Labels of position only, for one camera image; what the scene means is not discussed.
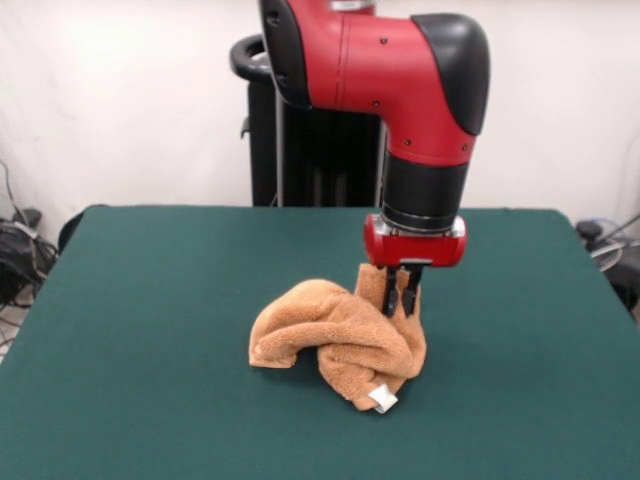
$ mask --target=towel tag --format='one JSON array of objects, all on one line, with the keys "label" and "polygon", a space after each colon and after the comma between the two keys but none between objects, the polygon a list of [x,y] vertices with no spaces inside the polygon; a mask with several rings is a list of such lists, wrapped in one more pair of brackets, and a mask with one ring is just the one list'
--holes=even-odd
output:
[{"label": "towel tag", "polygon": [[387,411],[398,402],[398,397],[391,393],[386,383],[371,390],[369,397],[378,402],[378,406],[375,409],[378,413],[387,413]]}]

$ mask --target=white wall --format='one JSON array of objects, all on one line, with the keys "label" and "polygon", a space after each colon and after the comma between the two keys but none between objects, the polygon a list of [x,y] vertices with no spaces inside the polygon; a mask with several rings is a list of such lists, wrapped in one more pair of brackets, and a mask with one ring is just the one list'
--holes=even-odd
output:
[{"label": "white wall", "polygon": [[[250,203],[246,90],[228,50],[259,31],[256,5],[0,0],[0,156],[49,236],[92,203]],[[640,2],[382,0],[379,11],[463,12],[489,36],[465,205],[618,220],[640,209]]]}]

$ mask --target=orange towel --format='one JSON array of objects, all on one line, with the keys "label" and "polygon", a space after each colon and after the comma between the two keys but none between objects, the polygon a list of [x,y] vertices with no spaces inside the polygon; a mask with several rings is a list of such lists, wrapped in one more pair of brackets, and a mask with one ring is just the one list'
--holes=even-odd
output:
[{"label": "orange towel", "polygon": [[[398,305],[387,318],[381,313],[385,281],[384,270],[364,264],[355,294],[326,280],[298,284],[258,316],[249,340],[250,365],[289,368],[298,351],[318,347],[327,383],[358,410],[384,413],[395,402],[385,396],[395,399],[404,382],[420,373],[427,353],[419,298],[409,317]],[[400,294],[407,281],[399,272]]]}]

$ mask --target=cable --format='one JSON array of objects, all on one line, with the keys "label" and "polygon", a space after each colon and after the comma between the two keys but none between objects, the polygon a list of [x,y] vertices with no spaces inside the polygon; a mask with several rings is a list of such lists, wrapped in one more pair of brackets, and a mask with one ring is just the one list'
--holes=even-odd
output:
[{"label": "cable", "polygon": [[[31,255],[29,256],[29,259],[31,260],[31,267],[33,271],[36,273],[38,277],[40,277],[43,280],[46,280],[46,275],[44,275],[38,268],[37,259],[35,257],[34,244],[32,242],[29,242],[29,247],[31,248]],[[0,255],[2,255],[3,253],[6,253],[7,250],[14,252],[16,255],[18,255],[21,258],[24,258],[23,252],[18,250],[18,248],[15,245],[11,245],[9,243],[0,243]]]},{"label": "cable", "polygon": [[16,328],[20,328],[20,327],[22,326],[22,324],[21,324],[21,323],[15,323],[15,322],[12,322],[11,320],[7,320],[7,319],[6,319],[6,318],[4,318],[4,317],[0,317],[0,322],[2,322],[2,323],[6,323],[7,325],[9,325],[9,326],[11,326],[11,327],[16,327]]},{"label": "cable", "polygon": [[[9,170],[7,170],[6,165],[3,165],[5,168],[5,172],[7,173],[7,175],[9,174]],[[13,201],[13,197],[8,197],[9,200],[11,201],[11,204],[13,205],[13,208],[16,212],[18,212],[18,215],[22,218],[23,223],[21,224],[20,222],[16,222],[19,225],[23,225],[23,228],[18,227],[16,224],[11,223],[11,222],[2,222],[2,225],[13,228],[15,230],[20,230],[22,231],[22,233],[24,233],[27,237],[29,237],[28,242],[30,243],[31,246],[31,262],[33,264],[33,271],[36,272],[36,274],[42,278],[45,279],[47,278],[46,274],[43,274],[39,269],[38,269],[38,264],[37,264],[37,260],[36,260],[36,246],[35,246],[35,239],[29,235],[25,229],[30,229],[29,225],[27,225],[27,216],[24,214],[24,212],[22,210],[20,210],[20,208],[18,208],[18,206],[15,204],[15,202]]]},{"label": "cable", "polygon": [[[620,224],[617,223],[616,221],[610,219],[610,218],[606,218],[606,217],[595,217],[595,218],[589,218],[587,219],[590,222],[596,222],[596,223],[604,223],[605,225],[609,225],[610,227],[613,227],[614,229],[619,229],[620,228]],[[620,230],[620,233],[622,233],[621,237],[624,240],[628,240],[627,235],[624,233],[624,229]]]},{"label": "cable", "polygon": [[622,255],[623,255],[623,249],[620,248],[619,250],[616,251],[615,258],[612,258],[604,265],[600,265],[600,272],[604,273],[607,270],[610,270],[611,268],[615,267],[618,264],[618,262],[622,259]]},{"label": "cable", "polygon": [[38,286],[42,285],[41,280],[35,280],[34,278],[31,278],[28,274],[24,273],[24,271],[20,267],[18,267],[15,263],[7,259],[0,258],[0,265],[6,265],[7,267],[13,270],[13,273],[21,276],[23,279],[27,280],[29,283],[33,283]]},{"label": "cable", "polygon": [[8,306],[13,308],[19,308],[21,310],[29,310],[31,307],[33,307],[33,303],[17,303],[15,300],[11,300]]},{"label": "cable", "polygon": [[5,346],[9,346],[11,344],[11,342],[13,342],[15,339],[16,339],[16,337],[7,338],[2,343],[0,343],[0,348],[5,347]]},{"label": "cable", "polygon": [[[4,194],[2,194],[2,193],[0,193],[0,198],[4,198],[4,199],[6,199],[6,200],[9,200],[9,202],[13,202],[13,200],[11,200],[11,198],[9,198],[8,196],[6,196],[6,195],[4,195]],[[14,208],[15,210],[18,210],[19,212],[22,212],[22,210],[20,210],[20,207],[18,207],[17,205],[15,205],[15,204],[13,204],[13,203],[12,203],[12,206],[13,206],[13,208]],[[26,214],[25,214],[24,212],[22,212],[20,216],[23,218],[23,220],[26,220]],[[27,233],[25,230],[27,230],[27,231],[33,231],[33,233],[37,236],[37,238],[36,238],[35,240],[40,241],[41,243],[43,243],[44,245],[46,245],[46,246],[47,246],[47,248],[52,249],[52,250],[53,250],[53,252],[56,254],[56,256],[59,256],[59,255],[60,255],[60,252],[58,251],[58,249],[56,248],[56,246],[55,246],[54,244],[52,244],[52,243],[50,243],[50,242],[46,241],[45,239],[43,239],[43,238],[38,234],[38,232],[36,232],[35,230],[33,230],[29,225],[26,225],[26,223],[25,223],[25,222],[17,222],[17,221],[16,221],[16,222],[12,222],[12,221],[9,221],[9,220],[4,220],[4,221],[2,221],[2,223],[3,223],[3,224],[5,224],[5,225],[13,226],[14,228],[18,228],[19,230],[22,230],[22,231],[23,231],[23,232],[25,232],[25,233]]]},{"label": "cable", "polygon": [[609,240],[610,238],[612,238],[616,234],[622,232],[625,228],[627,228],[627,227],[633,225],[634,223],[636,223],[638,220],[640,220],[640,213],[635,215],[627,223],[625,223],[622,226],[620,226],[617,229],[615,229],[613,232],[610,232],[610,233],[606,234],[604,237],[602,237],[600,240],[598,240],[593,247],[594,248],[599,247],[600,245],[602,245],[604,242],[606,242],[607,240]]},{"label": "cable", "polygon": [[593,250],[591,252],[591,258],[595,259],[595,258],[601,257],[602,255],[605,255],[607,253],[615,252],[617,250],[624,250],[625,248],[640,247],[640,241],[634,241],[634,242],[628,242],[628,243],[620,243],[620,242],[616,242],[614,240],[614,242],[615,242],[615,245],[609,245],[608,247],[603,247],[603,248],[600,248],[598,250]]},{"label": "cable", "polygon": [[46,240],[42,240],[42,244],[46,248],[50,248],[51,249],[51,251],[53,252],[54,258],[58,258],[60,256],[60,250],[58,250],[53,243],[49,243]]},{"label": "cable", "polygon": [[15,209],[16,213],[20,216],[20,218],[22,218],[22,221],[24,222],[24,224],[28,225],[29,222],[27,221],[27,216],[16,205],[16,200],[13,197],[13,192],[11,191],[11,182],[9,181],[9,167],[7,167],[7,164],[4,163],[2,159],[0,159],[0,166],[4,168],[4,185],[5,185],[5,188],[7,189],[7,195],[9,195],[9,200],[11,200],[13,208]]},{"label": "cable", "polygon": [[[0,231],[2,230],[2,228],[5,228],[5,227],[11,229],[12,231],[21,233],[22,235],[24,235],[26,237],[26,240],[29,242],[29,246],[31,248],[31,264],[32,264],[32,267],[33,267],[33,271],[42,280],[46,280],[47,279],[47,274],[45,272],[42,272],[40,270],[40,268],[38,267],[38,259],[37,259],[37,255],[36,255],[36,250],[38,250],[38,253],[40,254],[40,257],[42,258],[42,261],[45,263],[46,270],[49,271],[51,269],[51,267],[53,266],[53,263],[55,263],[57,255],[54,256],[53,258],[51,258],[50,255],[49,256],[44,255],[39,244],[42,243],[43,245],[49,245],[54,249],[55,249],[55,247],[50,245],[48,242],[42,240],[38,236],[36,236],[36,238],[34,239],[31,235],[29,235],[25,231],[24,226],[22,226],[21,224],[16,224],[15,222],[0,222]],[[22,254],[22,252],[17,250],[15,247],[12,247],[11,245],[4,244],[4,245],[2,245],[2,247],[11,248],[18,255]]]},{"label": "cable", "polygon": [[620,188],[618,192],[618,201],[616,202],[616,212],[621,212],[623,209],[623,203],[624,203],[623,200],[625,198],[625,193],[628,193],[626,192],[626,190],[629,187],[627,179],[629,178],[631,173],[630,167],[632,166],[634,161],[637,160],[638,158],[637,151],[635,156],[633,155],[633,153],[634,153],[634,147],[636,146],[636,143],[638,142],[639,139],[640,139],[640,126],[638,126],[636,130],[633,132],[633,134],[631,135],[631,137],[629,137],[629,141],[627,142],[626,148],[624,149],[624,156],[620,159],[622,162],[622,168],[620,169],[621,178],[619,183],[622,186],[622,188]]}]

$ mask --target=black wrist cylinder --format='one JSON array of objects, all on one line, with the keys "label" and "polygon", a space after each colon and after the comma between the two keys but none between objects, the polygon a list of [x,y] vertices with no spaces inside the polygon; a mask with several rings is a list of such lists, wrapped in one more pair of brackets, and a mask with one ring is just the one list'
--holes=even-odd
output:
[{"label": "black wrist cylinder", "polygon": [[452,167],[423,165],[387,152],[382,216],[403,230],[448,230],[460,208],[468,167],[468,163]]}]

